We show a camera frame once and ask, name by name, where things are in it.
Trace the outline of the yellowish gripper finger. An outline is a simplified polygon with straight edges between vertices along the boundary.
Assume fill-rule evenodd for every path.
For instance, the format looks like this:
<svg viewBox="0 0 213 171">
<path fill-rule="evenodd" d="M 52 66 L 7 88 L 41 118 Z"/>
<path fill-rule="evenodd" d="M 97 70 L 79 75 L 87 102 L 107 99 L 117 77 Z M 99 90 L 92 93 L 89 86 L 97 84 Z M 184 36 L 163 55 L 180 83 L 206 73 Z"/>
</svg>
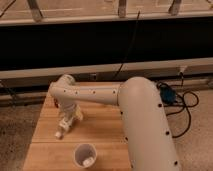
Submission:
<svg viewBox="0 0 213 171">
<path fill-rule="evenodd" d="M 81 111 L 81 109 L 79 107 L 76 108 L 76 118 L 79 121 L 83 121 L 83 113 L 82 113 L 82 111 Z"/>
</svg>

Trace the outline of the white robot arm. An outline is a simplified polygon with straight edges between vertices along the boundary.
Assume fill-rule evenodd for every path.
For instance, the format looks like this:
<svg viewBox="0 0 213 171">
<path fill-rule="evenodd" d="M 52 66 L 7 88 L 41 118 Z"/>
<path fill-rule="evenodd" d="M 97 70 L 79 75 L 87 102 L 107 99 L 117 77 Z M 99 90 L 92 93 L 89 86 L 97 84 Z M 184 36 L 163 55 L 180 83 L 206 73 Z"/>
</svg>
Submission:
<svg viewBox="0 0 213 171">
<path fill-rule="evenodd" d="M 63 111 L 73 101 L 116 105 L 123 121 L 132 171 L 182 171 L 156 84 L 132 77 L 112 85 L 76 85 L 63 75 L 49 89 Z"/>
</svg>

